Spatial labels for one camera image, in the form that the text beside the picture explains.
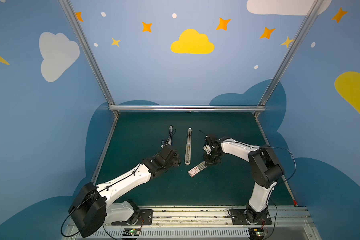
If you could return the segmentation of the beige black stapler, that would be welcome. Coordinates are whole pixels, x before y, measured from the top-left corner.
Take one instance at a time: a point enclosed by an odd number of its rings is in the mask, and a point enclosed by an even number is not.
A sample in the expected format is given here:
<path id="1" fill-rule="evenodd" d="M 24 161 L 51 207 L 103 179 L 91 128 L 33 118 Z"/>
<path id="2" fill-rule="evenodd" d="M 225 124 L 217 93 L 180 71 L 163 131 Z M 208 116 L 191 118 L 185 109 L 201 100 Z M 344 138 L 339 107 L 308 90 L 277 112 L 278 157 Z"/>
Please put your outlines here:
<path id="1" fill-rule="evenodd" d="M 191 163 L 191 150 L 192 150 L 192 128 L 188 128 L 188 135 L 187 135 L 187 144 L 186 144 L 186 152 L 185 152 L 185 164 L 190 165 Z"/>

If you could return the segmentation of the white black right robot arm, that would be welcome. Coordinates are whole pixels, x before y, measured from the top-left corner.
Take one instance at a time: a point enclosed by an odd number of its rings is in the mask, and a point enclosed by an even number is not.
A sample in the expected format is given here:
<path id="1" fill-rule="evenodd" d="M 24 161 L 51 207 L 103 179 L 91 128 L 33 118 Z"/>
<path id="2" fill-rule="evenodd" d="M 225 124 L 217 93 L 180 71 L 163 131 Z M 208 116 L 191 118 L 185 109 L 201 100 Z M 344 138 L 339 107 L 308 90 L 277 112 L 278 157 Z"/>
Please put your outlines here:
<path id="1" fill-rule="evenodd" d="M 255 185 L 246 205 L 245 217 L 249 224 L 257 224 L 267 214 L 270 196 L 278 179 L 285 173 L 273 149 L 268 145 L 249 145 L 228 137 L 217 138 L 213 134 L 205 136 L 203 149 L 206 167 L 220 163 L 223 154 L 236 156 L 250 164 Z"/>

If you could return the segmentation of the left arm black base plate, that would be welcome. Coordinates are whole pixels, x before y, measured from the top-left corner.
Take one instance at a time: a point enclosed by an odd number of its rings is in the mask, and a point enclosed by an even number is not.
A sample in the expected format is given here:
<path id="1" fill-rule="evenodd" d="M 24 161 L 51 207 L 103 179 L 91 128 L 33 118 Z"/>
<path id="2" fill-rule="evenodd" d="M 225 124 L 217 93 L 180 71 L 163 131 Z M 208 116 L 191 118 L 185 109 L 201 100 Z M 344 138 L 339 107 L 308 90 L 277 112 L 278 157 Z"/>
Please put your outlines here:
<path id="1" fill-rule="evenodd" d="M 143 209 L 133 213 L 133 215 L 126 221 L 112 222 L 112 226 L 151 226 L 153 220 L 153 210 Z"/>

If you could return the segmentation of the red white staple box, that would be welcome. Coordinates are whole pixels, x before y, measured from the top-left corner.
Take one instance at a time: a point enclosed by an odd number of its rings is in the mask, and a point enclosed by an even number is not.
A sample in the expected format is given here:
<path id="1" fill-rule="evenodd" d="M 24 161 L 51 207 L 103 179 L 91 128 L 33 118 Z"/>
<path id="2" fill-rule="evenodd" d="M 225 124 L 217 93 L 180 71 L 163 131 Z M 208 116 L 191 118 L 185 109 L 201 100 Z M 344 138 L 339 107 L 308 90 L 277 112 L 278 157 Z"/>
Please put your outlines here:
<path id="1" fill-rule="evenodd" d="M 191 178 L 193 178 L 195 175 L 197 175 L 199 172 L 201 172 L 202 170 L 204 170 L 207 166 L 205 165 L 205 162 L 201 162 L 200 164 L 198 164 L 197 166 L 195 166 L 194 168 L 192 168 L 191 170 L 188 171 L 188 174 L 190 175 Z"/>

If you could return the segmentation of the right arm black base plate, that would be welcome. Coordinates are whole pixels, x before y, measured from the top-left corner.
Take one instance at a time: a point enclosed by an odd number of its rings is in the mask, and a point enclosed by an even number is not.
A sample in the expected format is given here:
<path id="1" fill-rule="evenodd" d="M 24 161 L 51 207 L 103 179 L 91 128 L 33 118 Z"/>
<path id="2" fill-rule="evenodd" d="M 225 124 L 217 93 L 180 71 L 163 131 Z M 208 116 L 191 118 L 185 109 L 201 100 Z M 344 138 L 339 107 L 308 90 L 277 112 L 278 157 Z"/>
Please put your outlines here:
<path id="1" fill-rule="evenodd" d="M 233 225 L 271 225 L 273 223 L 268 209 L 261 212 L 255 212 L 251 209 L 229 209 L 228 214 Z"/>

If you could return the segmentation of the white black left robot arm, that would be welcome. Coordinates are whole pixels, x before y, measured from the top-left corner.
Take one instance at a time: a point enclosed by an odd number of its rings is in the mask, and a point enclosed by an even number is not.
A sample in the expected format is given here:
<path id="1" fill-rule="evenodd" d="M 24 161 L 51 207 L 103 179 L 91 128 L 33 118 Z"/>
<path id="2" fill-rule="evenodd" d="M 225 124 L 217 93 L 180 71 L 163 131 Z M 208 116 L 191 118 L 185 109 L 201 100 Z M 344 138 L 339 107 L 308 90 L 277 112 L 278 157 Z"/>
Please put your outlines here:
<path id="1" fill-rule="evenodd" d="M 145 184 L 170 168 L 179 167 L 181 157 L 171 145 L 142 160 L 125 174 L 94 185 L 84 185 L 69 208 L 69 217 L 74 221 L 78 233 L 86 238 L 95 233 L 104 224 L 134 225 L 139 222 L 140 208 L 132 201 L 116 203 L 124 194 L 135 187 Z"/>

